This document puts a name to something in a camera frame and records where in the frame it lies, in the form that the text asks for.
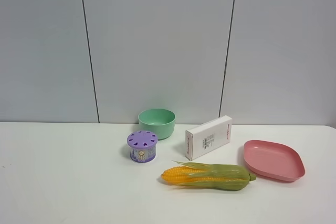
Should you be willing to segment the purple lidded air freshener jar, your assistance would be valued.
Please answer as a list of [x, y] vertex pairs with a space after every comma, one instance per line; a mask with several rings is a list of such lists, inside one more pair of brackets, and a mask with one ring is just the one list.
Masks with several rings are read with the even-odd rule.
[[127, 138], [130, 157], [137, 163], [147, 163], [156, 157], [158, 137], [151, 131], [136, 131]]

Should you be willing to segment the green plastic bowl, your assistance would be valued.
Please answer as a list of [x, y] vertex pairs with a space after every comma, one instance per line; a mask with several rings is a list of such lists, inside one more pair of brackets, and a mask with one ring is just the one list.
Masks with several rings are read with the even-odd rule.
[[174, 132], [175, 119], [176, 115], [170, 110], [148, 109], [138, 115], [139, 129], [154, 132], [158, 140], [163, 140]]

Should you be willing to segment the white cardboard box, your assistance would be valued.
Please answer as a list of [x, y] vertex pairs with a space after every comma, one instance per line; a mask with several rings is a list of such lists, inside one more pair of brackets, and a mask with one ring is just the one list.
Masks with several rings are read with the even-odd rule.
[[230, 142], [233, 119], [228, 116], [211, 120], [185, 131], [185, 156], [199, 158]]

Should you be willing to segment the toy corn cob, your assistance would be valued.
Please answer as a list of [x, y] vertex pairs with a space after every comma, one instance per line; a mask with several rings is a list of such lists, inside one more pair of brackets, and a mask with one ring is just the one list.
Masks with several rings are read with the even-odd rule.
[[239, 165], [178, 162], [179, 166], [165, 170], [161, 179], [169, 185], [239, 191], [257, 176]]

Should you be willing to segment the pink plastic plate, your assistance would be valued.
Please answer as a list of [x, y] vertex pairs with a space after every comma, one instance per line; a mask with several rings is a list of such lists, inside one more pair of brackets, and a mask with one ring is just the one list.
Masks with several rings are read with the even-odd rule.
[[254, 173], [282, 182], [295, 182], [306, 173], [300, 155], [280, 143], [250, 140], [244, 144], [244, 161]]

